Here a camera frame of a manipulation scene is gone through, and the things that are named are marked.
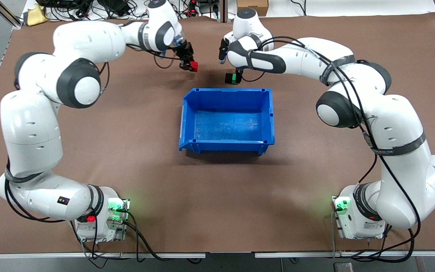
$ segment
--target cardboard box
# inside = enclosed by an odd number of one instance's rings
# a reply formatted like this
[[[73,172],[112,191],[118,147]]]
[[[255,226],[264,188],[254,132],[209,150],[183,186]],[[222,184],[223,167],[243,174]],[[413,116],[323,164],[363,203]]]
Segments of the cardboard box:
[[[256,10],[258,16],[266,16],[268,12],[268,0],[238,0],[238,11],[245,8]]]

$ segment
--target blue plastic bin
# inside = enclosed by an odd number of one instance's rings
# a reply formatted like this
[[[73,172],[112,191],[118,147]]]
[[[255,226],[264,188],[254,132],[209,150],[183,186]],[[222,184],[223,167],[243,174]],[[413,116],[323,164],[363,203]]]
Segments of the blue plastic bin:
[[[184,96],[179,150],[256,151],[275,143],[269,88],[194,88]]]

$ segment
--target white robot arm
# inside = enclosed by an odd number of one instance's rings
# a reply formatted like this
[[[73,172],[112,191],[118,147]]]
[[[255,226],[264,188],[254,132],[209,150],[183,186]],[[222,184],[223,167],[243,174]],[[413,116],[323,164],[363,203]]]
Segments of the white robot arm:
[[[54,174],[62,159],[62,140],[57,120],[61,105],[92,106],[101,95],[96,63],[110,62],[128,45],[160,53],[171,48],[180,67],[197,71],[193,52],[166,0],[152,0],[147,23],[116,25],[81,21],[59,26],[53,35],[53,54],[27,53],[17,62],[13,91],[1,100],[2,132],[8,165],[0,177],[0,196],[27,211],[47,218],[75,220],[82,241],[121,240],[130,202],[119,199],[109,187],[82,184]]]
[[[233,31],[244,25],[246,33],[240,32],[237,40],[227,48],[222,46],[219,52],[221,63],[225,61],[224,51],[236,68],[237,74],[227,77],[227,82],[239,83],[243,69],[253,69],[299,74],[331,86],[316,103],[320,119],[340,128],[366,124],[373,136],[372,142],[364,132],[369,146],[389,166],[419,218],[425,219],[435,209],[435,155],[430,153],[422,124],[409,101],[400,95],[385,95],[392,82],[387,70],[376,63],[357,61],[350,49],[319,38],[292,40],[281,48],[267,50],[263,45],[273,41],[268,42],[264,36],[256,38],[254,33],[265,32],[261,23],[256,23],[256,12],[243,10],[236,18]],[[223,40],[232,36],[227,34]],[[381,162],[380,181],[348,186],[334,200],[335,207],[341,210],[341,236],[381,238],[385,222],[402,229],[417,224],[412,205],[387,165]]]

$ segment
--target brown tabletop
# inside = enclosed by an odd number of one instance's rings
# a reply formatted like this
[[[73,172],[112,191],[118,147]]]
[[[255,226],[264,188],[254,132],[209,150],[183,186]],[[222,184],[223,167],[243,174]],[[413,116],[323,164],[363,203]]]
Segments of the brown tabletop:
[[[326,38],[386,67],[393,81],[389,93],[411,101],[435,154],[435,14],[261,21],[275,36]],[[191,88],[236,87],[224,84],[231,65],[218,63],[221,38],[232,24],[204,18],[182,24],[199,72],[182,71],[176,63],[162,70],[150,54],[128,50],[110,63],[110,84],[94,106],[60,111],[64,156],[54,172],[130,198],[139,228],[157,252],[330,251],[331,196],[355,184],[373,161],[361,133],[320,121],[315,103],[327,89],[323,84],[266,74],[238,86],[273,89],[276,144],[264,156],[179,152],[183,96]],[[22,54],[53,52],[58,25],[13,32],[0,69],[0,100],[14,90],[13,69]],[[245,72],[249,79],[258,75]],[[0,129],[0,175],[5,165]],[[377,167],[366,181],[379,178]],[[406,235],[394,232],[388,244]],[[129,234],[100,249],[134,252],[134,241]],[[363,249],[366,242],[337,238],[337,248]],[[416,249],[435,250],[435,211],[424,220]],[[0,198],[0,253],[80,250],[66,223],[25,220]]]

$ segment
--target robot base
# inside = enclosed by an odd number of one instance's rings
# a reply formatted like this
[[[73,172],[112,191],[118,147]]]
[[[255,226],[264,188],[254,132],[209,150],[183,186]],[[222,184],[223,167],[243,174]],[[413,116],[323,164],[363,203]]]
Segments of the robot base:
[[[347,186],[340,196],[333,196],[333,207],[345,208],[335,212],[338,234],[346,239],[381,239],[385,231],[385,221],[373,221],[364,217],[353,199],[355,185]]]
[[[103,208],[97,215],[95,222],[78,222],[74,221],[76,233],[81,241],[93,241],[95,239],[95,229],[97,229],[97,239],[95,243],[107,241],[122,241],[125,239],[126,225],[122,222],[126,221],[128,214],[126,212],[115,212],[109,208],[109,198],[118,198],[119,195],[110,187],[100,187],[103,192]],[[123,200],[121,209],[128,210],[130,200]]]

